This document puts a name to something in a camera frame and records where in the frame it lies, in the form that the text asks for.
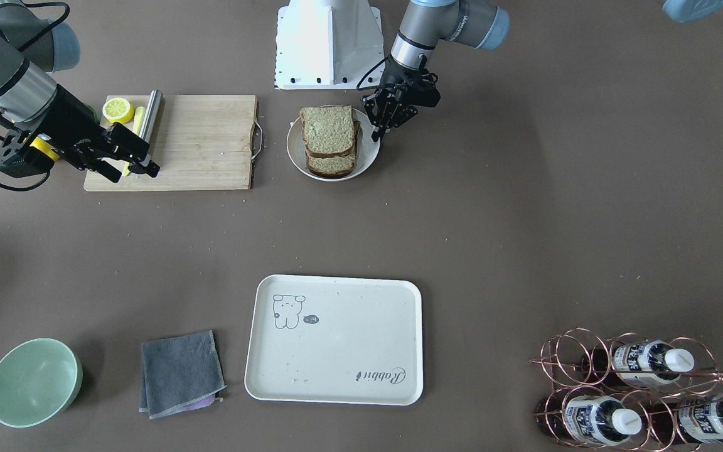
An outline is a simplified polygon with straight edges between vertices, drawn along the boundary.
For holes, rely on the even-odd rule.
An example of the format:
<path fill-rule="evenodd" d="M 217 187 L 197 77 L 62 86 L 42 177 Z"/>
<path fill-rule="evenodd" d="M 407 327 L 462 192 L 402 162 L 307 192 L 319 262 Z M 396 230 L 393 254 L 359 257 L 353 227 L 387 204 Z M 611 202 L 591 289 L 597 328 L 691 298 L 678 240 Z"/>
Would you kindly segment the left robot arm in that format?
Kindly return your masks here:
<path fill-rule="evenodd" d="M 381 80 L 362 103 L 373 141 L 399 128 L 440 101 L 438 77 L 427 69 L 439 41 L 494 50 L 510 31 L 510 15 L 488 1 L 411 1 L 405 10 L 390 54 L 379 61 Z"/>

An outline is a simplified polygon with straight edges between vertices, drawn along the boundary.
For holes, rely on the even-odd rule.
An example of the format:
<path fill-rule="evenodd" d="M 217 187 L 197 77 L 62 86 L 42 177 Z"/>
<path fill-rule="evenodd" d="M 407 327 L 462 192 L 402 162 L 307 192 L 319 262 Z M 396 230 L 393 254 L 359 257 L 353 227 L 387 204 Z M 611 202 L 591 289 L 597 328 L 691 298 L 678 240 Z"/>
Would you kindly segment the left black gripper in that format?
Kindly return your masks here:
<path fill-rule="evenodd" d="M 378 143 L 388 129 L 404 125 L 418 114 L 419 107 L 434 108 L 440 101 L 436 87 L 438 77 L 426 69 L 428 58 L 418 58 L 418 68 L 407 68 L 385 57 L 370 69 L 383 66 L 382 79 L 371 95 L 362 97 L 367 117 L 373 127 L 371 139 Z"/>

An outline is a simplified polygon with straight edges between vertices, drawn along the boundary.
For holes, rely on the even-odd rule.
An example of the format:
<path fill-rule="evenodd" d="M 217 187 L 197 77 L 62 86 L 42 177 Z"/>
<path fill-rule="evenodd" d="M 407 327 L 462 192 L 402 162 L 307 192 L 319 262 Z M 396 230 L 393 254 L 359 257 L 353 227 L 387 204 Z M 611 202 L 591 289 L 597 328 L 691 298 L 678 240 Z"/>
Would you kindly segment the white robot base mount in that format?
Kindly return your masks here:
<path fill-rule="evenodd" d="M 367 1 L 290 1 L 278 9 L 276 89 L 374 89 L 382 59 L 381 12 Z"/>

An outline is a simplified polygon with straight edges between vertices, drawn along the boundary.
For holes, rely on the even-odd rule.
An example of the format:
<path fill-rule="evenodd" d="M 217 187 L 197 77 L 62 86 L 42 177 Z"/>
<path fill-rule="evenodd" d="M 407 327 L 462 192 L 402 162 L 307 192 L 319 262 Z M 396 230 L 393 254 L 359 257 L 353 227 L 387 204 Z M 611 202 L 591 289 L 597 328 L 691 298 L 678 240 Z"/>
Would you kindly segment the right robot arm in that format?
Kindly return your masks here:
<path fill-rule="evenodd" d="M 61 1 L 26 4 L 0 1 L 0 172 L 45 182 L 62 158 L 80 171 L 117 183 L 113 160 L 150 177 L 153 162 L 144 126 L 140 134 L 114 124 L 104 128 L 97 113 L 57 83 L 52 74 L 75 68 L 80 46 L 66 23 Z"/>

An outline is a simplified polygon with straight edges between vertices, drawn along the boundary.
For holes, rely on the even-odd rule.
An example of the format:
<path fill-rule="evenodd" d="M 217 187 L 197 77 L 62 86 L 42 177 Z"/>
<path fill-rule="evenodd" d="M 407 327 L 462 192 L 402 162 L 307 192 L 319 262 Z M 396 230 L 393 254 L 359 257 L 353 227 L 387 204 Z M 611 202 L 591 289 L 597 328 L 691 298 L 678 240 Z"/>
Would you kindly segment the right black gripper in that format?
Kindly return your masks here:
<path fill-rule="evenodd" d="M 51 171 L 54 161 L 31 147 L 37 136 L 75 168 L 98 172 L 113 183 L 119 182 L 122 171 L 104 158 L 126 162 L 130 173 L 151 178 L 161 169 L 151 159 L 149 143 L 121 123 L 112 123 L 107 132 L 91 109 L 61 85 L 38 117 L 9 127 L 0 146 L 0 171 L 13 178 Z"/>

